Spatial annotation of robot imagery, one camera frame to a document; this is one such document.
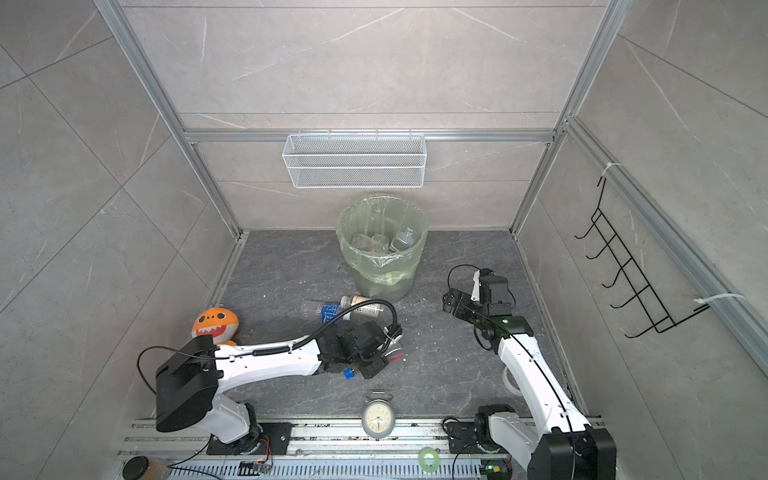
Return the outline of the crushed blue label bottle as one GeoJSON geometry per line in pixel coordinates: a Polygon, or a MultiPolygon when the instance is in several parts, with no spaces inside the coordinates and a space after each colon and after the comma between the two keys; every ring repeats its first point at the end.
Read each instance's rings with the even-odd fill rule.
{"type": "Polygon", "coordinates": [[[338,302],[321,300],[304,300],[300,306],[300,314],[304,319],[317,320],[326,324],[333,320],[342,310],[338,302]]]}

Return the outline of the green cap clear bottle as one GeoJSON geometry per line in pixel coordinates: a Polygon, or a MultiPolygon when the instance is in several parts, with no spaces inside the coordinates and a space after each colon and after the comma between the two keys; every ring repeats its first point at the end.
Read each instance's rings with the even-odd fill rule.
{"type": "Polygon", "coordinates": [[[363,233],[357,233],[352,237],[350,245],[363,252],[384,255],[389,251],[390,241],[389,238],[383,234],[368,236],[363,233]]]}

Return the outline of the blue cap red bottle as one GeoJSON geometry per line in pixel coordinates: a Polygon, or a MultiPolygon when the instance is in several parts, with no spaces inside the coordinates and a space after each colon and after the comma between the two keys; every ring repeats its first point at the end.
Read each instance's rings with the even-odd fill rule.
{"type": "Polygon", "coordinates": [[[394,363],[401,358],[402,353],[400,351],[394,352],[391,355],[377,357],[370,363],[365,363],[357,367],[346,368],[343,371],[343,375],[347,380],[372,379],[381,373],[389,364],[394,363]]]}

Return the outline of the green blue label bottle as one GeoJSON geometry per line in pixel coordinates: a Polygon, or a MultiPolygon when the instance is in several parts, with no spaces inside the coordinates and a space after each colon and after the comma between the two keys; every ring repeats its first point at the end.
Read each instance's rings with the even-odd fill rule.
{"type": "Polygon", "coordinates": [[[394,253],[405,252],[419,241],[420,234],[408,226],[403,226],[393,237],[389,250],[394,253]]]}

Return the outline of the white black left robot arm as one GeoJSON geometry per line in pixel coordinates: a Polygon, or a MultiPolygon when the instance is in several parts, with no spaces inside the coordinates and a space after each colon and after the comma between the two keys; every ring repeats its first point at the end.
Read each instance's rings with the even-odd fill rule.
{"type": "Polygon", "coordinates": [[[339,373],[347,367],[371,379],[387,365],[389,347],[403,330],[395,306],[383,299],[358,303],[388,312],[387,326],[371,320],[348,323],[352,307],[340,311],[313,333],[262,345],[215,344],[212,336],[191,339],[157,368],[155,428],[171,433],[196,428],[209,436],[209,454],[237,455],[257,451],[266,443],[256,411],[227,393],[237,387],[282,377],[339,373]]]}

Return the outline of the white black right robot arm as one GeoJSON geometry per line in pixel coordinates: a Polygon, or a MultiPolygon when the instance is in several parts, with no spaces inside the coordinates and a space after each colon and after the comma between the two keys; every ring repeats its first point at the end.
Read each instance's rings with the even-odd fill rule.
{"type": "Polygon", "coordinates": [[[476,443],[505,450],[529,479],[615,479],[617,446],[578,409],[541,353],[527,320],[513,313],[508,280],[474,268],[470,293],[450,286],[443,311],[472,325],[478,344],[495,353],[516,382],[534,425],[507,405],[475,415],[476,443]]]}

